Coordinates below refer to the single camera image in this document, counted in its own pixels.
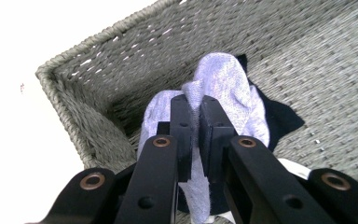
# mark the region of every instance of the laundry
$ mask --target laundry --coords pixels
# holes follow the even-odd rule
[[[237,59],[243,71],[248,74],[246,55],[237,56]],[[299,129],[305,124],[305,121],[290,106],[270,100],[251,80],[248,79],[248,81],[251,87],[255,86],[259,96],[263,100],[269,129],[269,145],[267,147],[270,151],[273,151],[282,137]]]
[[[170,121],[171,99],[180,94],[186,95],[191,108],[193,158],[191,180],[179,183],[178,209],[189,212],[195,223],[202,223],[209,215],[228,211],[222,191],[223,185],[210,185],[202,170],[198,136],[200,103],[204,95],[212,96],[220,102],[238,134],[253,136],[270,150],[276,146],[282,134],[293,129],[283,128],[283,131],[280,131],[277,128],[281,123],[275,121],[275,115],[277,111],[284,111],[274,110],[274,106],[281,104],[270,101],[255,85],[250,85],[244,72],[246,62],[246,56],[237,60],[225,53],[208,54],[200,60],[193,81],[183,85],[181,91],[159,92],[145,111],[138,158],[145,141],[157,133],[158,123]],[[273,135],[269,132],[270,126],[274,131]]]

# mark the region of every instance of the bolt hole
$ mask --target bolt hole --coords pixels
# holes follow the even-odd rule
[[[143,197],[138,201],[138,206],[143,209],[150,209],[155,205],[151,197]]]
[[[166,147],[170,144],[170,140],[168,138],[165,137],[160,137],[158,139],[155,139],[153,141],[153,145],[155,145],[156,147]]]
[[[346,179],[333,173],[323,174],[322,181],[333,189],[348,190],[351,188],[351,184]]]
[[[334,185],[341,186],[341,187],[344,186],[344,182],[342,182],[342,180],[335,178],[333,176],[328,176],[327,180]]]
[[[92,173],[80,181],[80,187],[85,190],[97,189],[103,185],[105,177],[101,173]]]
[[[291,208],[294,209],[301,209],[303,207],[303,203],[301,202],[301,200],[299,200],[296,196],[294,195],[286,195],[285,197],[283,197],[284,202],[289,205]]]
[[[255,141],[250,138],[242,138],[239,143],[243,147],[255,147]]]
[[[86,184],[88,185],[96,185],[101,181],[100,177],[98,176],[92,176],[89,179],[86,180]]]
[[[167,143],[167,141],[166,141],[165,139],[158,139],[156,142],[157,142],[158,144],[161,144],[161,145]]]

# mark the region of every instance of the metal rivet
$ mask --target metal rivet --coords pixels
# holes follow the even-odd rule
[[[255,141],[250,138],[241,138],[238,143],[243,147],[255,147]]]
[[[171,143],[171,141],[168,138],[160,137],[153,141],[153,145],[156,147],[166,147]]]
[[[86,190],[92,190],[92,189],[97,189],[100,186],[103,185],[105,180],[105,177],[103,174],[101,173],[92,173],[89,175],[86,175],[86,177],[84,177],[81,181],[80,181],[80,187],[82,189],[86,189]]]
[[[351,184],[346,179],[333,173],[323,174],[322,181],[333,189],[348,190],[351,188]]]

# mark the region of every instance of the woven basket wall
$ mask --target woven basket wall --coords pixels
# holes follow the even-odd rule
[[[275,155],[358,180],[358,1],[160,0],[36,72],[85,167],[135,162],[145,107],[210,52],[246,53],[248,77],[306,121]]]

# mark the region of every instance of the light purple fabric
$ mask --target light purple fabric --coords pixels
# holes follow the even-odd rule
[[[209,182],[204,176],[200,160],[199,116],[204,95],[216,98],[239,135],[250,135],[269,145],[269,128],[265,108],[254,86],[249,87],[245,72],[237,59],[225,53],[211,53],[199,63],[193,81],[181,91],[161,91],[150,102],[142,124],[138,158],[145,141],[157,133],[159,121],[170,121],[171,99],[185,94],[191,108],[193,161],[191,180],[179,183],[185,193],[191,217],[202,223],[210,215]]]

